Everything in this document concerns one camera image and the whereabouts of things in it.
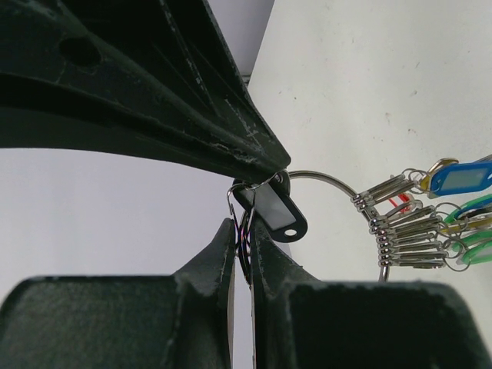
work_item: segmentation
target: bunch of key tags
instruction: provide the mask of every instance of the bunch of key tags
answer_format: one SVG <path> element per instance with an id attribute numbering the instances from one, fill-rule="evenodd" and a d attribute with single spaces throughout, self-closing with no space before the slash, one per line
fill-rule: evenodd
<path id="1" fill-rule="evenodd" d="M 444 158 L 428 171 L 406 169 L 400 175 L 357 193 L 344 182 L 316 171 L 283 171 L 261 184 L 235 181 L 228 203 L 236 227 L 236 250 L 244 276 L 251 282 L 249 234 L 259 217 L 271 238 L 293 242 L 304 237 L 308 223 L 290 198 L 290 181 L 309 178 L 342 190 L 351 199 L 376 238 L 381 268 L 379 281 L 387 281 L 390 267 L 465 271 L 472 264 L 492 261 L 492 194 L 458 206 L 449 201 L 424 206 L 417 199 L 442 198 L 484 191 L 492 185 L 492 155 L 472 163 Z M 231 194 L 244 208 L 239 221 L 230 202 Z M 391 210 L 380 213 L 380 204 Z M 452 208 L 448 214 L 445 208 Z"/>

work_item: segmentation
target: dark spot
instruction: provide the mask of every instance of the dark spot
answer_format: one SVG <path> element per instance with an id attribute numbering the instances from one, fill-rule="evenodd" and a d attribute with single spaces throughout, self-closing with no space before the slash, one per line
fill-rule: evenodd
<path id="1" fill-rule="evenodd" d="M 58 49 L 63 57 L 78 67 L 93 67 L 102 60 L 98 48 L 87 37 L 66 38 Z"/>

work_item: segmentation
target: key tag label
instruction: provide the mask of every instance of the key tag label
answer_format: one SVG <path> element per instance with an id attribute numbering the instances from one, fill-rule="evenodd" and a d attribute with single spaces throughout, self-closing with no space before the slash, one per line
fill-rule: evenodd
<path id="1" fill-rule="evenodd" d="M 492 161 L 452 164 L 434 173 L 430 192 L 436 196 L 479 192 L 492 185 Z"/>
<path id="2" fill-rule="evenodd" d="M 270 182 L 254 190 L 255 215 L 263 220 L 271 238 L 276 242 L 299 241 L 308 232 L 308 222 L 289 196 L 290 179 L 287 172 L 281 172 Z M 244 189 L 234 192 L 238 203 L 250 211 L 253 191 Z"/>

